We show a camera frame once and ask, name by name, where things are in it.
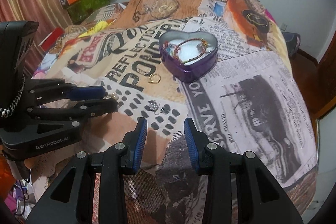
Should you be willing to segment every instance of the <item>electrical outlet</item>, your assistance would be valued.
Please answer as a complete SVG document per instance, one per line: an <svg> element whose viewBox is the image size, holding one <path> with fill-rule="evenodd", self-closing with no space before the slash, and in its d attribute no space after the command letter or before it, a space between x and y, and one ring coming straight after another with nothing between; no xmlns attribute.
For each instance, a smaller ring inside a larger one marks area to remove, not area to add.
<svg viewBox="0 0 336 224"><path fill-rule="evenodd" d="M287 29L287 24L282 23L282 24L281 24L281 27L280 27L280 30L282 30L283 32L285 32L286 29Z"/></svg>

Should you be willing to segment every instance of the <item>braided bracelet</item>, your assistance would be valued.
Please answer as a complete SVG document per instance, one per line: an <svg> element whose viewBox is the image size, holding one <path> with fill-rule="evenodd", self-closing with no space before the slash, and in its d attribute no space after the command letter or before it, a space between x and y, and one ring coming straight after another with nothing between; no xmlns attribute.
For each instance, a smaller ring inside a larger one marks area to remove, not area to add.
<svg viewBox="0 0 336 224"><path fill-rule="evenodd" d="M13 99L9 107L0 108L1 118L8 118L13 114L15 108L17 107L17 104L19 103L21 99L21 95L22 95L24 87L25 87L25 75L22 75L22 84L21 84L19 91L17 92L17 95L15 96L15 98Z"/></svg>
<svg viewBox="0 0 336 224"><path fill-rule="evenodd" d="M178 53L178 51L180 50L181 45L183 45L184 43L187 43L187 42L189 42L189 41L194 41L194 40L201 40L201 43L202 43L202 46L201 46L201 47L202 47L202 52L201 52L198 56L196 56L196 57L194 57L194 58L188 59L187 61L182 61L182 60L177 56L177 53ZM199 39L199 38L191 38L191 39L187 39L187 40L181 42L180 44L178 44L178 45L175 47L173 58L175 58L175 59L177 59L178 61L180 61L181 64L189 63L189 62L191 62L191 61L197 60L197 59L199 59L200 57L202 57L202 55L205 54L208 45L209 45L209 43L208 43L205 39L203 39L203 38L201 38L201 39Z"/></svg>

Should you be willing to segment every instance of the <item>gold ring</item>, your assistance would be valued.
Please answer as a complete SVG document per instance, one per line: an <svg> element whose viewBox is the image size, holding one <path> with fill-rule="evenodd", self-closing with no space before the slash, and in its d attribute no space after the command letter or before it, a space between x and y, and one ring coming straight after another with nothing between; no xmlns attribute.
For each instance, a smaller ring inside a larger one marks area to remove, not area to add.
<svg viewBox="0 0 336 224"><path fill-rule="evenodd" d="M119 99L119 96L113 92L112 94L105 96L103 99L114 99L117 101Z"/></svg>
<svg viewBox="0 0 336 224"><path fill-rule="evenodd" d="M156 82L152 80L152 78L153 78L154 76L158 76L158 77L159 77L159 79L158 79ZM161 75L158 75L157 73L153 73L153 74L151 74L151 75L149 76L149 79L148 79L148 83L151 83L151 84L158 84L158 83L160 83L160 81L161 81Z"/></svg>

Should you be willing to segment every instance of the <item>heart-shaped tin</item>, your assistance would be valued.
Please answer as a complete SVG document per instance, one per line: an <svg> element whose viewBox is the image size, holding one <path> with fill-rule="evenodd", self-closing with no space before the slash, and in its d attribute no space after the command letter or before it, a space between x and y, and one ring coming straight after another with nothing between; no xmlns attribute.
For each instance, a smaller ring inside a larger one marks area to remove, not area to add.
<svg viewBox="0 0 336 224"><path fill-rule="evenodd" d="M179 47L180 60L174 58L169 50L175 49L176 44L190 39L190 42L186 42ZM184 61L182 56L186 57L185 60L189 60L190 57L198 55L195 54L195 49L200 52L199 45L195 43L201 43L202 39L208 43L206 53L197 60L183 64L181 62L181 60ZM165 67L182 82L191 83L206 74L215 64L218 42L214 35L207 32L168 31L161 35L159 39L159 50Z"/></svg>

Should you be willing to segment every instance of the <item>bedspread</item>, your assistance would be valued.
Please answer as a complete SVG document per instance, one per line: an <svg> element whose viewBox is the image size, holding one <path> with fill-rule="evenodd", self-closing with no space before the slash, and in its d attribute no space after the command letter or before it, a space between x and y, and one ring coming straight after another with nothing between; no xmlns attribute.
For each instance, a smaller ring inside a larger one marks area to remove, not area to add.
<svg viewBox="0 0 336 224"><path fill-rule="evenodd" d="M214 68L182 83L161 63L167 31L206 31L218 40ZM118 112L91 119L83 141L42 155L32 171L35 194L79 150L100 152L120 142L137 118L148 121L140 172L124 176L130 223L200 223L207 176L191 169L183 122L228 151L254 151L303 213L315 193L316 148L309 114L293 80L285 42L257 0L130 0L105 30L58 50L47 77L102 85L118 95ZM148 82L157 73L158 84ZM150 103L165 111L156 115ZM47 107L68 107L67 100ZM99 187L99 176L96 179ZM232 176L232 221L237 196ZM97 195L94 221L97 221Z"/></svg>

